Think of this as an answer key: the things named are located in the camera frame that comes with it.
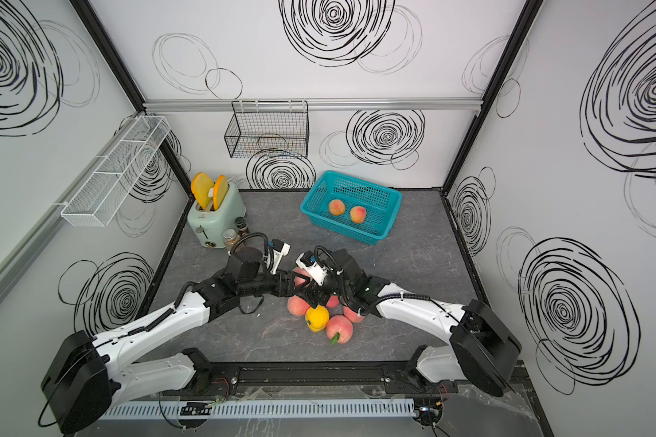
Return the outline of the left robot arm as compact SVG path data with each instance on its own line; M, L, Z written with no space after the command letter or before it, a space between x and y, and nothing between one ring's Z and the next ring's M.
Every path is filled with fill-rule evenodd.
M324 284L325 269L306 252L297 260L298 269L283 271L273 259L276 254L253 247L231 251L225 268L203 282L186 282L176 300L158 311L111 331L67 336L41 382L47 399L43 409L53 414L53 424L63 434L77 433L116 402L185 386L195 373L187 354L173 357L175 377L141 376L160 366L141 363L140 357L237 308L242 297L299 295L310 300Z

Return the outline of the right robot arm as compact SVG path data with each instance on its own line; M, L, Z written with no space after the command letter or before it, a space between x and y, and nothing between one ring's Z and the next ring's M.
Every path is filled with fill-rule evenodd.
M296 264L311 278L305 298L311 304L335 295L359 317L397 320L442 340L443 346L425 346L414 354L415 371L428 382L465 379L494 397L512 390L509 381L522 346L485 302L446 303L407 291L365 273L344 249L317 246Z

